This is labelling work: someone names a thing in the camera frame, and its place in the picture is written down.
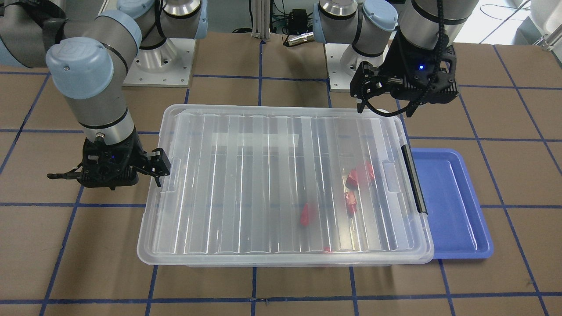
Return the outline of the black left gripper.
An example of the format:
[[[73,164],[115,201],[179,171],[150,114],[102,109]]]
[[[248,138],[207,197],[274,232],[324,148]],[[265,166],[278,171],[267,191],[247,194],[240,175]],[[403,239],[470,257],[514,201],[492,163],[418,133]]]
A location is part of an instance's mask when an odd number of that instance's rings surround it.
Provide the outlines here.
[[[456,66],[453,45],[443,49],[441,62],[437,63],[434,49],[419,48],[397,33],[380,66],[383,77],[378,76],[377,68],[371,63],[360,62],[350,82],[350,96],[357,101],[358,112],[366,108],[381,112],[369,100],[385,94],[387,89],[393,98],[409,101],[405,115],[411,118],[427,103],[447,104],[458,96]]]

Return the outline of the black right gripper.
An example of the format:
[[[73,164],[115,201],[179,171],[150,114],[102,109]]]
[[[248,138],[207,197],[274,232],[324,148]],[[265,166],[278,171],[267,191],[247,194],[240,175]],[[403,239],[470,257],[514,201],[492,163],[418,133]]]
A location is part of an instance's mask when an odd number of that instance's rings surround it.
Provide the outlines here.
[[[170,175],[171,162],[163,148],[144,152],[138,134],[131,134],[118,144],[95,144],[86,139],[82,149],[82,170],[48,173],[51,180],[79,180],[86,188],[134,186],[139,181],[137,169],[151,176],[156,186],[162,187],[161,178]]]

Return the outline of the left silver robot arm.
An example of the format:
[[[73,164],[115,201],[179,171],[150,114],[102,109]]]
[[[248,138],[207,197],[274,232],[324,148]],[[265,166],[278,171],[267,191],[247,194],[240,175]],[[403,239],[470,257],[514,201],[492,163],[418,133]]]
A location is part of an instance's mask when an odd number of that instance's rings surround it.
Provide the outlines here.
[[[424,104],[457,98],[453,42],[477,4],[406,0],[398,12],[387,0],[320,0],[313,35],[319,43],[349,44],[363,58],[349,87],[358,113],[411,117]]]

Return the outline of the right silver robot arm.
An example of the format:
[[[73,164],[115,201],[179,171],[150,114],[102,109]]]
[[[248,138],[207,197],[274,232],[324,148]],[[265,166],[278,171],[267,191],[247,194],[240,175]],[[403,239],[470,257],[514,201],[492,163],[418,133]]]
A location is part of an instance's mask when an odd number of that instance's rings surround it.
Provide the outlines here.
[[[143,149],[122,85],[142,51],[205,38],[207,19],[205,0],[119,0],[90,21],[70,20],[52,0],[3,0],[1,64],[48,68],[86,135],[81,162],[47,177],[114,190],[144,174],[160,187],[170,160],[162,148]]]

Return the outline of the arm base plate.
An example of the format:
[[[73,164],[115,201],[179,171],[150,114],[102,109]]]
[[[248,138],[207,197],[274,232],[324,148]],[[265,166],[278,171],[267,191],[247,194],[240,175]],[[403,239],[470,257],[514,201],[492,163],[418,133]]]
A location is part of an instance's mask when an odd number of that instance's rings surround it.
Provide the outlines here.
[[[365,57],[355,52],[351,44],[327,43],[324,45],[330,90],[349,92],[349,85],[360,62],[367,61],[378,68],[388,53],[388,45],[382,55]]]
[[[167,39],[152,50],[139,50],[123,86],[188,88],[197,40]]]

